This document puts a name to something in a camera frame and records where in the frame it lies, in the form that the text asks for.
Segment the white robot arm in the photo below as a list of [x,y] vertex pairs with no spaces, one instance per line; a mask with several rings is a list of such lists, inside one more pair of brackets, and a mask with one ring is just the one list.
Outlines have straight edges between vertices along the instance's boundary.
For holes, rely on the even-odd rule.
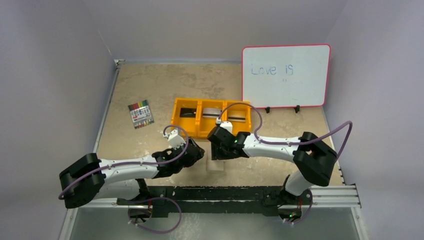
[[318,138],[313,133],[304,132],[302,136],[287,138],[259,136],[266,142],[287,143],[267,144],[260,142],[250,132],[239,132],[234,136],[232,130],[232,124],[223,121],[209,133],[207,139],[211,142],[213,160],[268,157],[294,163],[298,170],[286,178],[283,186],[286,192],[294,196],[300,196],[312,185],[329,185],[337,153],[323,141],[296,145]]
[[63,190],[59,199],[68,209],[93,199],[131,200],[146,187],[144,179],[169,177],[203,158],[205,150],[190,137],[186,143],[176,129],[164,137],[171,148],[141,158],[107,160],[95,153],[83,156],[59,174]]

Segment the speckled table surface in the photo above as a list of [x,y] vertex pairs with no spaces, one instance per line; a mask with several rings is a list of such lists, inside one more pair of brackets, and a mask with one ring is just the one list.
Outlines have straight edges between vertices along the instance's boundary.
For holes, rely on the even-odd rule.
[[[97,155],[109,160],[139,158],[168,148],[162,130],[171,122],[175,98],[241,100],[240,64],[124,64],[118,75],[99,140]],[[128,105],[148,100],[154,123],[134,129]],[[259,135],[296,137],[303,132],[317,136],[328,132],[322,107],[272,109],[263,111]],[[252,112],[252,129],[259,118]],[[147,179],[151,186],[270,186],[282,185],[297,170],[288,161],[267,157],[224,161],[220,170],[208,170],[210,143],[196,140],[205,157],[192,167],[167,178]],[[330,139],[325,142],[331,145]],[[339,168],[334,167],[330,185],[342,185]]]

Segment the orange bin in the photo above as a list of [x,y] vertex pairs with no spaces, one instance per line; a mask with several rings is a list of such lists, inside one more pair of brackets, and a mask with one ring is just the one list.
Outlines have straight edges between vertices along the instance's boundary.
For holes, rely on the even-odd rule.
[[[217,118],[204,117],[204,109],[211,108],[222,111],[228,105],[238,102],[241,101],[176,98],[171,124],[182,127],[192,138],[206,139],[209,132],[216,126]],[[250,132],[252,129],[251,108],[247,105],[237,104],[230,107],[222,114],[221,119],[232,123],[232,134],[234,135],[238,132]]]

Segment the purple cable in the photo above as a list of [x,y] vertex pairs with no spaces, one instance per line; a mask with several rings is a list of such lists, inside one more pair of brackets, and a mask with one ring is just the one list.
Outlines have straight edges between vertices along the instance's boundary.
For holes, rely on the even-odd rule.
[[150,228],[148,228],[148,227],[145,227],[145,226],[139,225],[138,223],[133,222],[133,221],[131,220],[130,211],[128,211],[128,218],[129,218],[129,220],[130,220],[130,223],[131,223],[131,224],[133,224],[133,225],[135,225],[135,226],[137,226],[137,227],[139,227],[139,228],[141,228],[141,229],[144,229],[144,230],[146,230],[146,231],[148,231],[148,232],[154,233],[154,234],[167,234],[167,233],[170,233],[170,232],[174,231],[174,230],[178,227],[178,225],[180,225],[181,219],[183,218],[183,211],[181,210],[181,207],[178,205],[178,203],[176,203],[176,202],[175,202],[174,200],[172,200],[171,198],[164,197],[164,196],[159,196],[159,197],[153,197],[153,198],[149,198],[149,199],[142,200],[142,201],[133,201],[133,202],[131,202],[131,203],[132,203],[132,204],[140,205],[140,204],[142,204],[142,203],[147,203],[147,202],[150,202],[150,201],[154,201],[154,200],[161,200],[161,199],[163,199],[163,200],[167,200],[167,201],[170,201],[170,202],[171,202],[171,203],[173,203],[173,204],[176,206],[176,208],[178,209],[179,217],[178,217],[178,221],[177,221],[177,223],[175,224],[175,226],[173,226],[172,228],[170,228],[170,229],[168,229],[168,230],[164,230],[164,231],[161,231],[161,230],[153,230],[153,229],[150,229]]
[[312,202],[312,200],[313,200],[313,197],[312,197],[312,191],[311,191],[311,189],[309,189],[308,188],[308,191],[309,191],[309,194],[310,194],[310,203],[309,203],[309,207],[307,208],[307,210],[306,210],[306,212],[305,212],[305,214],[299,219],[299,220],[297,220],[297,221],[293,221],[293,222],[288,222],[289,224],[298,224],[298,223],[300,223],[300,222],[302,222],[303,220],[305,220],[305,218],[306,218],[306,216],[309,214],[309,212],[311,211],[311,208],[312,208],[312,204],[313,204],[313,202]]
[[[111,168],[117,167],[117,166],[121,166],[121,165],[140,165],[139,161],[127,161],[127,162],[117,162],[111,165]],[[59,194],[59,200],[64,200],[64,195],[67,191],[69,191],[69,189],[71,189],[73,186],[75,186],[77,183],[81,182],[83,179],[85,179],[88,176],[91,176],[92,174],[95,174],[97,172],[100,172],[102,170],[108,169],[109,166],[102,166],[99,168],[96,168],[94,170],[91,170],[89,172],[87,172],[86,174],[78,177],[75,181],[71,182],[67,187],[65,187],[65,189]]]
[[166,126],[166,127],[163,129],[163,134],[165,134],[165,131],[166,131],[168,128],[172,128],[172,127],[174,127],[174,128],[177,128],[177,129],[181,130],[181,131],[185,134],[185,145],[184,145],[184,149],[182,150],[182,152],[180,152],[180,153],[178,154],[178,156],[176,156],[176,157],[174,157],[174,158],[172,158],[172,159],[170,159],[170,160],[167,160],[167,161],[161,161],[161,162],[143,162],[143,164],[145,164],[145,165],[169,164],[169,163],[171,163],[171,162],[173,162],[173,161],[175,161],[175,160],[177,160],[177,159],[181,158],[181,156],[183,156],[183,155],[186,153],[187,148],[189,147],[189,135],[187,134],[186,130],[184,130],[184,128],[182,128],[182,127],[180,127],[180,126],[177,126],[177,125],[168,125],[168,126]]
[[[184,134],[185,134],[185,146],[184,146],[184,149],[182,150],[182,152],[180,153],[180,154],[178,154],[178,156],[176,156],[176,157],[174,157],[174,158],[172,158],[172,159],[170,159],[170,160],[167,160],[167,161],[161,161],[161,162],[143,162],[142,164],[144,164],[144,165],[162,165],[162,164],[169,164],[169,163],[171,163],[171,162],[173,162],[173,161],[176,161],[176,160],[178,160],[183,154],[185,154],[186,153],[186,151],[187,151],[187,148],[189,147],[189,135],[187,134],[187,132],[186,132],[186,130],[184,130],[182,127],[180,127],[180,126],[177,126],[177,125],[168,125],[168,126],[166,126],[164,129],[163,129],[163,134],[165,134],[165,131],[168,129],[168,128],[171,128],[171,127],[174,127],[174,128],[177,128],[177,129],[180,129]],[[114,164],[112,164],[110,167],[111,168],[114,168],[114,167],[118,167],[118,166],[122,166],[122,165],[140,165],[140,162],[139,161],[127,161],[127,162],[117,162],[117,163],[114,163]],[[64,200],[65,198],[64,198],[64,195],[65,195],[65,193],[67,192],[67,191],[69,191],[69,189],[71,189],[73,186],[75,186],[77,183],[79,183],[79,182],[81,182],[83,179],[85,179],[86,177],[89,177],[89,176],[91,176],[92,174],[95,174],[95,173],[97,173],[97,172],[100,172],[100,171],[102,171],[102,170],[105,170],[105,169],[108,169],[109,168],[109,166],[102,166],[102,167],[99,167],[99,168],[96,168],[96,169],[94,169],[94,170],[92,170],[92,171],[89,171],[89,172],[87,172],[86,174],[84,174],[84,175],[82,175],[82,176],[80,176],[80,177],[78,177],[75,181],[73,181],[73,182],[71,182],[67,187],[65,187],[65,189],[59,194],[59,200]]]
[[339,159],[340,155],[343,152],[343,149],[345,148],[346,143],[348,142],[349,135],[351,134],[351,131],[352,131],[352,126],[353,126],[352,121],[346,121],[342,125],[338,126],[336,129],[331,130],[329,133],[324,134],[323,136],[320,136],[320,137],[315,138],[315,139],[310,140],[310,141],[304,141],[304,142],[265,141],[265,140],[260,139],[259,136],[258,136],[258,131],[262,127],[262,123],[263,123],[262,115],[261,115],[261,113],[259,112],[259,110],[256,107],[250,105],[249,103],[246,103],[246,102],[235,102],[235,103],[232,103],[232,104],[228,105],[226,108],[224,108],[222,110],[222,112],[219,115],[218,119],[221,119],[222,115],[224,114],[224,112],[228,108],[230,108],[233,105],[237,105],[237,104],[247,105],[247,106],[251,107],[253,110],[255,110],[256,113],[258,114],[258,116],[259,116],[259,126],[253,131],[253,134],[254,134],[255,138],[259,142],[261,142],[263,144],[269,144],[269,145],[289,145],[289,146],[290,145],[299,145],[299,146],[301,146],[301,145],[309,145],[309,144],[313,144],[313,143],[319,142],[319,141],[321,141],[323,139],[326,139],[329,136],[331,136],[331,135],[337,133],[338,131],[340,131],[342,128],[346,127],[346,125],[349,125],[349,129],[347,130],[346,136],[344,137],[343,143],[341,144],[340,151],[338,151],[338,154],[337,154],[337,159]]

